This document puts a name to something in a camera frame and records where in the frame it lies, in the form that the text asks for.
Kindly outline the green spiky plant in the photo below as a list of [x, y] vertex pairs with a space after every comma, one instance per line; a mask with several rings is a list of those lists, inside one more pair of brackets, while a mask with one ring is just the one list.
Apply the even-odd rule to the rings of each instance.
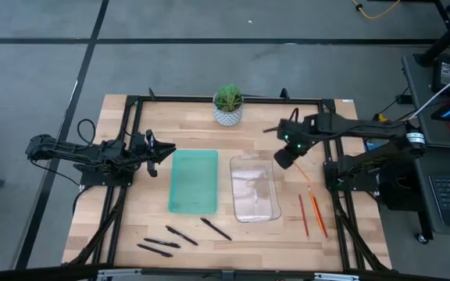
[[243, 95], [235, 84], [221, 86], [214, 98], [215, 106], [223, 112], [233, 112], [242, 105]]

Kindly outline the teal plastic bin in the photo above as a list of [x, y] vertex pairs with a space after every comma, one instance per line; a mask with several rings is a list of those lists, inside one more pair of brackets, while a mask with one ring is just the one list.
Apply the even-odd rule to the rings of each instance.
[[218, 205], [218, 151], [173, 153], [168, 209], [185, 215], [211, 215]]

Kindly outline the white grey patterned pot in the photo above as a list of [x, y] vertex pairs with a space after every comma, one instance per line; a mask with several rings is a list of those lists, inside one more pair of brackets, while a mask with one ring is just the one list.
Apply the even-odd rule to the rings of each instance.
[[221, 110], [217, 102], [218, 98], [214, 97], [212, 100], [214, 119], [222, 126], [235, 126], [239, 124], [243, 113], [244, 99], [239, 99], [238, 107], [233, 112]]

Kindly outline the black diagonal pole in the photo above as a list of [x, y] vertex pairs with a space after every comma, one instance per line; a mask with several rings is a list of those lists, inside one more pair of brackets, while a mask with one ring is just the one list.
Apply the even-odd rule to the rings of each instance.
[[450, 28], [436, 40], [423, 54], [416, 55], [415, 59], [421, 66], [428, 66], [450, 45]]

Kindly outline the black box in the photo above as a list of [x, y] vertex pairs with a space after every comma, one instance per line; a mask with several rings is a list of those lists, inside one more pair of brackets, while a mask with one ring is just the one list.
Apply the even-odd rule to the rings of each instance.
[[379, 173], [380, 197], [392, 211], [420, 212], [423, 199], [412, 162], [391, 162]]

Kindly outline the orange pencil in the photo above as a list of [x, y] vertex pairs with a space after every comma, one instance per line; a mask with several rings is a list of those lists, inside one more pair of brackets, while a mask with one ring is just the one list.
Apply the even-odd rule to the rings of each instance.
[[307, 187], [308, 187], [308, 190], [309, 190], [309, 196], [310, 196], [310, 199], [311, 199], [311, 202], [312, 202], [312, 207], [314, 209], [314, 212], [315, 212], [315, 215], [316, 215], [316, 219], [317, 219], [317, 222], [318, 222], [318, 225], [319, 225], [319, 228], [320, 228], [320, 232], [324, 236], [326, 236], [326, 234], [324, 232], [323, 221], [322, 221], [322, 218], [321, 218], [321, 215], [320, 215], [320, 210], [318, 209], [318, 205], [317, 205], [316, 199], [315, 199], [315, 197], [314, 197], [314, 195], [312, 193], [310, 185], [308, 185]]

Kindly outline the black aluminium table frame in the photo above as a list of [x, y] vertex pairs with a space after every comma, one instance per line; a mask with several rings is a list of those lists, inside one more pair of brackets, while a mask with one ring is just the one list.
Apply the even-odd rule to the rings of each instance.
[[[182, 150], [218, 151], [217, 210], [211, 215], [171, 213], [168, 209], [171, 160], [158, 166], [159, 175], [155, 178], [140, 169], [127, 190], [120, 229], [107, 232], [100, 261], [111, 261], [115, 266], [128, 268], [298, 272], [340, 272], [344, 267], [355, 266], [351, 239], [341, 232], [334, 217], [322, 164], [341, 154], [363, 152], [363, 143], [359, 139], [345, 138], [338, 143], [318, 144], [300, 158], [294, 168], [276, 169], [277, 196], [282, 211], [279, 219], [242, 223], [234, 216], [230, 160], [246, 154], [271, 156], [280, 149], [282, 142], [273, 133], [263, 133], [263, 130], [277, 125], [295, 108], [302, 116], [321, 109], [349, 119], [356, 116], [351, 100], [250, 98], [245, 103], [239, 124], [225, 127], [214, 119], [211, 98], [140, 96], [133, 107], [141, 113], [140, 130], [152, 130], [158, 140], [175, 143]], [[329, 242], [320, 232], [308, 185], [317, 200]], [[298, 194], [302, 195], [304, 203], [309, 240], [305, 236]], [[232, 241], [208, 227], [201, 217], [224, 231]], [[182, 232], [198, 246], [169, 232], [165, 226]], [[173, 242], [181, 248], [149, 243], [144, 238]], [[165, 258], [141, 249], [137, 244], [171, 253], [173, 257]]]

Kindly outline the small black screen device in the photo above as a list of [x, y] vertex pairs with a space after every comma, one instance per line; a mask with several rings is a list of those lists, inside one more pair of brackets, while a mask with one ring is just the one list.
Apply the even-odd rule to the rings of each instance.
[[450, 55], [444, 54], [437, 57], [433, 64], [431, 90], [434, 93], [440, 91], [450, 83]]

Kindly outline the red pencil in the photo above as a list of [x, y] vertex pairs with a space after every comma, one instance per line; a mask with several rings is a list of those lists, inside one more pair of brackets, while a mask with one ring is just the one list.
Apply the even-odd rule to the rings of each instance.
[[317, 200], [316, 200], [316, 198], [313, 195], [311, 195], [311, 200], [312, 200], [312, 206], [313, 206], [314, 212], [316, 214], [316, 219], [317, 219], [320, 231], [323, 234], [323, 236], [326, 239], [326, 241], [329, 242], [330, 239], [329, 239], [329, 236], [327, 234], [327, 230], [326, 230], [326, 227], [324, 225], [323, 218], [322, 218], [322, 215], [320, 213], [320, 209], [319, 209]]
[[305, 208], [304, 208], [304, 203], [303, 203], [301, 194], [298, 194], [298, 202], [299, 202], [299, 206], [301, 209], [302, 221], [303, 221], [303, 226], [304, 226], [304, 230], [305, 230], [305, 236], [306, 236], [307, 240], [309, 240], [309, 227], [308, 227], [308, 223], [307, 223], [307, 219], [306, 219], [306, 215], [305, 215]]

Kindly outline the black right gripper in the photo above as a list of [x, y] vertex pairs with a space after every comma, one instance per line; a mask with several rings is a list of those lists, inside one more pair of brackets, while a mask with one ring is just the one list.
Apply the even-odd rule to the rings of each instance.
[[319, 142], [314, 134], [316, 117], [317, 115], [305, 116], [301, 123], [281, 119], [278, 126], [264, 129], [262, 132], [278, 131], [278, 139], [284, 142], [283, 150], [308, 151]]

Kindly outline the black crossbar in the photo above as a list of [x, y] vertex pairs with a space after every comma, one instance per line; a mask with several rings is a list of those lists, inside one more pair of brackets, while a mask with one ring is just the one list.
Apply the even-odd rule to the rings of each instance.
[[[35, 269], [13, 269], [0, 271], [0, 281], [78, 281], [96, 279], [102, 269], [142, 269], [136, 276], [203, 276], [213, 277], [213, 281], [247, 281], [254, 279], [303, 279], [313, 281], [315, 272], [280, 271], [280, 270], [234, 270], [234, 269], [156, 269], [156, 268], [123, 268], [109, 264], [93, 265], [61, 265], [57, 267]], [[349, 269], [341, 273], [358, 276], [360, 281], [450, 281], [446, 278], [416, 276], [396, 271], [369, 271]]]

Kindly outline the clear plastic bin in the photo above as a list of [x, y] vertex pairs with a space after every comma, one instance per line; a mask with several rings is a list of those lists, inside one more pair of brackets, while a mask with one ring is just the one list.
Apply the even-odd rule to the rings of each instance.
[[271, 156], [234, 156], [230, 160], [230, 178], [237, 221], [268, 222], [280, 218], [282, 211]]

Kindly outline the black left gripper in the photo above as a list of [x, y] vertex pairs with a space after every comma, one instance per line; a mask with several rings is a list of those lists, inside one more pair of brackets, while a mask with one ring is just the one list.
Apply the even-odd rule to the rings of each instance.
[[[176, 145], [173, 143], [159, 142], [156, 145], [158, 149], [157, 162], [161, 163], [173, 152], [176, 151]], [[157, 177], [158, 172], [155, 169], [155, 137], [151, 130], [145, 134], [135, 133], [131, 137], [130, 149], [135, 157], [135, 169], [138, 170], [142, 163], [147, 163], [147, 171], [150, 177]]]

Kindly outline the silver aluminium bracket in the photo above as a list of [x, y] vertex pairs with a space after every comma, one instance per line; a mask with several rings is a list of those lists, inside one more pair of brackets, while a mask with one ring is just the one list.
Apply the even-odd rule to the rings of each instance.
[[98, 271], [96, 281], [112, 281], [114, 277], [141, 275], [142, 269], [102, 269]]
[[313, 281], [360, 281], [360, 279], [355, 275], [315, 272]]

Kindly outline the black pen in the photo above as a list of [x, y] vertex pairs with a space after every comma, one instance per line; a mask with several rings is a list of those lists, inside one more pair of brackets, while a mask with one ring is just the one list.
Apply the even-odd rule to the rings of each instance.
[[153, 244], [163, 245], [165, 247], [181, 248], [181, 246], [179, 244], [176, 244], [176, 243], [173, 243], [173, 242], [168, 242], [168, 241], [163, 241], [163, 240], [156, 240], [156, 239], [152, 239], [152, 238], [144, 238], [144, 241], [147, 241], [147, 242], [153, 243]]
[[159, 254], [159, 255], [161, 255], [161, 256], [163, 256], [165, 258], [172, 258], [173, 257], [173, 255], [171, 253], [168, 253], [168, 252], [165, 252], [165, 251], [161, 251], [159, 249], [156, 249], [154, 247], [149, 247], [149, 246], [144, 245], [144, 244], [137, 244], [137, 247], [139, 247], [141, 249], [144, 249], [146, 251], [150, 251], [150, 252]]
[[200, 218], [200, 220], [205, 223], [208, 227], [210, 227], [211, 229], [213, 229], [214, 231], [216, 231], [219, 235], [221, 235], [222, 237], [226, 238], [229, 241], [232, 241], [232, 238], [230, 236], [228, 236], [227, 234], [225, 234], [224, 231], [222, 231], [221, 229], [219, 229], [218, 227], [214, 226], [208, 219], [206, 218]]
[[174, 229], [174, 228], [171, 227], [171, 226], [165, 226], [165, 227], [166, 227], [166, 229], [167, 229], [169, 232], [171, 232], [171, 233], [173, 233], [173, 234], [179, 236], [180, 238], [186, 240], [188, 243], [193, 244], [193, 245], [195, 245], [195, 246], [198, 246], [198, 243], [197, 243], [195, 240], [193, 240], [193, 239], [191, 239], [190, 237], [186, 236], [186, 235], [183, 234], [182, 232], [180, 232], [180, 231]]

